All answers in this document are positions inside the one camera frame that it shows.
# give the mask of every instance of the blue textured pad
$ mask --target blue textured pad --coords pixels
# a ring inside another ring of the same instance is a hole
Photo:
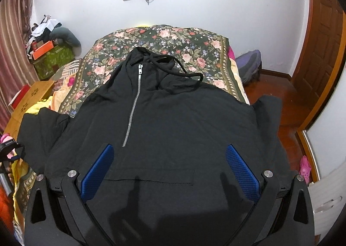
[[[108,145],[81,182],[81,198],[84,203],[94,198],[113,159],[113,147]]]
[[[246,198],[257,203],[260,198],[260,183],[232,145],[227,147],[226,160]]]

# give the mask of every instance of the door panel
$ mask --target door panel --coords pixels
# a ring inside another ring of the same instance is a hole
[[[312,109],[332,73],[343,31],[343,11],[337,0],[311,0],[311,30],[294,86]]]

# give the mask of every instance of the reddish brown floor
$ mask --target reddish brown floor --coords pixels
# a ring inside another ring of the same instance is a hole
[[[303,152],[295,132],[310,113],[310,109],[304,105],[302,98],[286,78],[261,75],[259,82],[245,87],[245,92],[251,104],[264,94],[282,99],[282,116],[278,135],[287,151],[291,169],[299,171]]]

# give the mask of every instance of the black jacket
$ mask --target black jacket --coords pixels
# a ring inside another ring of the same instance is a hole
[[[230,144],[256,175],[289,171],[279,99],[249,106],[169,74],[174,66],[172,57],[136,48],[75,118],[46,108],[23,118],[24,159],[48,178],[113,145],[114,162],[88,206],[119,245],[224,245],[253,204],[227,164]]]

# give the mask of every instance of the silver bolt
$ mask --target silver bolt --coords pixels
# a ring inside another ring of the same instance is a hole
[[[71,170],[67,173],[67,175],[70,177],[70,178],[73,178],[75,175],[77,174],[77,172],[75,170]]]
[[[304,177],[302,175],[297,175],[297,179],[300,181],[300,182],[303,182],[304,181]]]
[[[38,181],[43,180],[43,178],[44,178],[44,175],[42,175],[42,174],[40,174],[40,175],[38,175],[38,176],[36,177],[36,179],[37,179]]]
[[[271,178],[273,176],[273,172],[272,171],[269,171],[269,170],[266,170],[264,171],[264,175],[267,177],[267,178]]]

